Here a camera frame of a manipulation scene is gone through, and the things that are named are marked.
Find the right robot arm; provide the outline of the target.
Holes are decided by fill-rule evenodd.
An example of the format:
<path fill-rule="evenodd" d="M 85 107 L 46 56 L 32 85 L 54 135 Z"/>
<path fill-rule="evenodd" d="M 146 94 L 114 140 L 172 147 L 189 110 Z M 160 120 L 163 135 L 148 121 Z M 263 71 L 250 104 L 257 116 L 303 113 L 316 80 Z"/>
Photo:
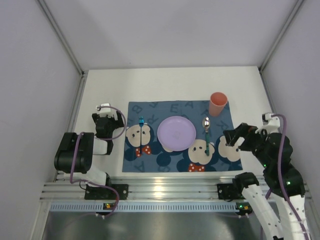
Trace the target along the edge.
<path fill-rule="evenodd" d="M 252 172 L 236 175 L 232 183 L 247 200 L 268 240 L 309 240 L 311 234 L 305 213 L 305 185 L 300 172 L 291 164 L 293 148 L 285 133 L 280 133 L 278 118 L 261 127 L 241 123 L 224 130 L 226 146 L 233 147 L 243 138 L 239 150 L 252 153 L 263 166 L 269 194 L 275 200 L 275 213 L 263 195 Z"/>

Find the blue metallic fork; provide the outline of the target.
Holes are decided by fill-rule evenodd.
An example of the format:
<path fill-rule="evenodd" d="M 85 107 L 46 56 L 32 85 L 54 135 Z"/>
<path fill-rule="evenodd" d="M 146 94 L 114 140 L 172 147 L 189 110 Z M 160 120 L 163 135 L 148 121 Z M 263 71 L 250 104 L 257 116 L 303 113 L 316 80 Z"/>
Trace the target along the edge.
<path fill-rule="evenodd" d="M 139 126 L 140 126 L 140 144 L 139 144 L 139 150 L 140 154 L 142 154 L 142 134 L 143 134 L 143 126 L 144 126 L 144 117 L 140 116 L 139 117 Z"/>

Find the silver spoon green handle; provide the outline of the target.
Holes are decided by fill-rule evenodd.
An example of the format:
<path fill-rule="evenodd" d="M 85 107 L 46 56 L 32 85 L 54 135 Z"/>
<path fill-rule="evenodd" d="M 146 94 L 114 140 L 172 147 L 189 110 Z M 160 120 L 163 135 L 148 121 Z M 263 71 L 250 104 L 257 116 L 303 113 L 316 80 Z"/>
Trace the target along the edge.
<path fill-rule="evenodd" d="M 210 136 L 209 136 L 209 128 L 210 128 L 211 122 L 209 117 L 204 117 L 202 120 L 202 127 L 205 130 L 205 143 L 206 143 L 206 150 L 205 153 L 207 156 L 210 155 L 210 147 L 209 147 L 209 143 L 210 143 Z"/>

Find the purple plastic plate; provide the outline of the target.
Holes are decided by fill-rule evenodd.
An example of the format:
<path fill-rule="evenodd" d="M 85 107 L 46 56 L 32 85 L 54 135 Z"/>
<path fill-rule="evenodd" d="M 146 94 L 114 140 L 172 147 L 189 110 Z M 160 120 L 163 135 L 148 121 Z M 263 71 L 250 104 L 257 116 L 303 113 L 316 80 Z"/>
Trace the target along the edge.
<path fill-rule="evenodd" d="M 166 150 L 180 152 L 188 149 L 196 140 L 196 128 L 182 116 L 164 119 L 157 128 L 157 139 Z"/>

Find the blue cartoon placemat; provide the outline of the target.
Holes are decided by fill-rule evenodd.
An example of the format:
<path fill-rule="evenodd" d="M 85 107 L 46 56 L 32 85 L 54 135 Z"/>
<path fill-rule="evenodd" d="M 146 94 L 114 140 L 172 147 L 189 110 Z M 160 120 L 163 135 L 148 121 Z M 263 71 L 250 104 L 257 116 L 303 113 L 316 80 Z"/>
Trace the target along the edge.
<path fill-rule="evenodd" d="M 134 102 L 128 104 L 125 134 L 123 172 L 128 173 L 195 173 L 240 171 L 240 152 L 228 147 L 224 130 L 234 128 L 230 105 L 214 117 L 209 114 L 207 100 L 177 100 Z M 142 154 L 140 154 L 139 117 L 144 118 L 142 127 Z M 181 116 L 190 120 L 196 129 L 195 142 L 183 151 L 170 151 L 160 144 L 157 130 L 166 118 Z M 202 126 L 209 117 L 209 156 L 206 155 L 206 136 Z"/>

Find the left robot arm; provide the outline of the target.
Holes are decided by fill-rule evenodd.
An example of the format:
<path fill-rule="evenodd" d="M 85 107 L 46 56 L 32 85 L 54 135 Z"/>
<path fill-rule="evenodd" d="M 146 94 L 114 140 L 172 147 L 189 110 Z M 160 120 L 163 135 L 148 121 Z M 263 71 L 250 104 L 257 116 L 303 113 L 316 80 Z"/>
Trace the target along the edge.
<path fill-rule="evenodd" d="M 93 187 L 111 187 L 108 173 L 93 164 L 93 156 L 107 156 L 112 153 L 117 129 L 125 128 L 125 119 L 120 111 L 115 114 L 92 114 L 95 124 L 93 132 L 66 132 L 54 157 L 57 171 L 69 174 L 71 183 L 86 182 Z"/>

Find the salmon plastic cup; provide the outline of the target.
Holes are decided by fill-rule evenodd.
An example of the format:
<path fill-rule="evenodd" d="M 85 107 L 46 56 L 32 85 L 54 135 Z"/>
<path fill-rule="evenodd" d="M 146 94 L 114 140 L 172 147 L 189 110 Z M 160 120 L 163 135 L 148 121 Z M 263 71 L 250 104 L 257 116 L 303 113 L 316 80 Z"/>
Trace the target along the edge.
<path fill-rule="evenodd" d="M 209 114 L 213 117 L 217 117 L 222 112 L 222 110 L 224 109 L 227 103 L 228 103 L 228 98 L 224 93 L 214 92 L 210 96 L 210 100 L 209 100 L 209 108 L 208 108 Z"/>

